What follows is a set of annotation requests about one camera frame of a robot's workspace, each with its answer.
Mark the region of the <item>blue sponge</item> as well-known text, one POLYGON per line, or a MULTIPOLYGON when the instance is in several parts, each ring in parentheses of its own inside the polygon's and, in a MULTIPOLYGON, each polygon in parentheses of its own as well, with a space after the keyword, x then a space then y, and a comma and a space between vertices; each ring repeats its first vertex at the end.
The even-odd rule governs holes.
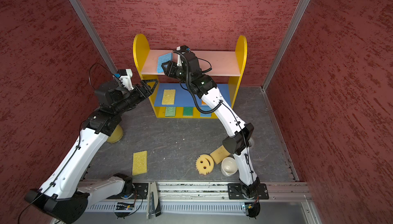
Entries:
POLYGON ((210 118, 211 115, 212 115, 212 113, 209 113, 209 114, 200 113, 201 118, 210 118))
POLYGON ((163 70, 162 64, 166 63, 168 61, 172 61, 172 60, 173 60, 173 53, 172 52, 166 53, 164 55, 160 55, 158 57, 158 61, 157 61, 157 73, 163 73, 164 70, 163 70))

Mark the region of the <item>yellow cellulose sponge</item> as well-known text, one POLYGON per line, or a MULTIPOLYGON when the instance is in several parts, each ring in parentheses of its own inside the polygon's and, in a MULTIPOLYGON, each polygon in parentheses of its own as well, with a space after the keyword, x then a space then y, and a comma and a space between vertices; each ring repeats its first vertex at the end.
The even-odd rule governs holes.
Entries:
POLYGON ((133 154, 133 176, 147 173, 147 151, 135 152, 133 154))
POLYGON ((162 105, 174 105, 176 97, 176 90, 164 90, 162 96, 162 105))

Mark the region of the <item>green cellulose sponge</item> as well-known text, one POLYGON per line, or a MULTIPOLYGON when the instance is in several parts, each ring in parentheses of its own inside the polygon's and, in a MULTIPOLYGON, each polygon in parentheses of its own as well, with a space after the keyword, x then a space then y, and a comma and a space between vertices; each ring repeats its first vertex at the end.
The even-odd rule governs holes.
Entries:
POLYGON ((176 107, 166 107, 165 108, 165 117, 175 117, 176 116, 176 107))

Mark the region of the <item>tan sponge green scrub back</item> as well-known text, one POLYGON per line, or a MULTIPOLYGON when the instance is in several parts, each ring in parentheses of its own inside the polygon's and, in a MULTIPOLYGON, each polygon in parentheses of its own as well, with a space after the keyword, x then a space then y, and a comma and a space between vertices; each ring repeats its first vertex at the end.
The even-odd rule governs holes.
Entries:
POLYGON ((193 107, 184 107, 183 117, 192 117, 192 116, 193 116, 193 107))

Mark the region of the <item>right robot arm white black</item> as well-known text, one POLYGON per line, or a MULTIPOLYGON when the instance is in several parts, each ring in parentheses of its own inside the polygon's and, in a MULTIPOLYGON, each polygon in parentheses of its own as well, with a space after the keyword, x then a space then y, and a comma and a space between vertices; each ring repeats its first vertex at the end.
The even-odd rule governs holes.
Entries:
POLYGON ((236 161, 242 194, 248 199, 256 197, 260 179, 253 169, 249 152, 254 126, 233 111, 215 81, 200 68, 199 59, 193 52, 174 50, 173 53, 180 57, 181 65, 172 60, 162 63, 165 75, 186 85, 200 113, 214 113, 220 120, 228 135, 223 146, 236 161))

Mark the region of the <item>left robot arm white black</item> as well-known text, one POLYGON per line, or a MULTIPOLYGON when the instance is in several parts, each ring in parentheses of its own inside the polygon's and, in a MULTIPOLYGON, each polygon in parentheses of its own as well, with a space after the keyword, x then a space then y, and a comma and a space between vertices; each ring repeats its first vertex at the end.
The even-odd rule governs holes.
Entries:
POLYGON ((44 214, 72 224, 88 207, 108 197, 136 197, 132 177, 121 173, 85 190, 78 184, 98 149, 116 130, 121 116, 151 96, 157 84, 156 79, 142 80, 128 89, 111 80, 95 90, 100 106, 82 123, 78 139, 58 168, 40 188, 31 189, 25 200, 44 214))

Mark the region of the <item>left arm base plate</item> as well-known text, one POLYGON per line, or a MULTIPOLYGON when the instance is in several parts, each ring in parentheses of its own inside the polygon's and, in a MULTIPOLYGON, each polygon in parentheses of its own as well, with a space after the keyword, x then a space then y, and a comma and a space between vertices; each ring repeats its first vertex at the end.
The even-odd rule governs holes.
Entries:
POLYGON ((133 182, 126 184, 123 190, 124 193, 120 195, 122 199, 147 199, 148 183, 133 182))

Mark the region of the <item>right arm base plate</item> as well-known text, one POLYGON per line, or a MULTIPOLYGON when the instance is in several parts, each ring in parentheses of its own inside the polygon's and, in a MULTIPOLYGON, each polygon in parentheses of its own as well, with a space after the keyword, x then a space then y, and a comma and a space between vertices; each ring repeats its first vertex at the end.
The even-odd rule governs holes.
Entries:
POLYGON ((227 187, 229 199, 269 199, 269 193, 266 184, 260 183, 258 187, 246 187, 240 183, 229 183, 227 187))

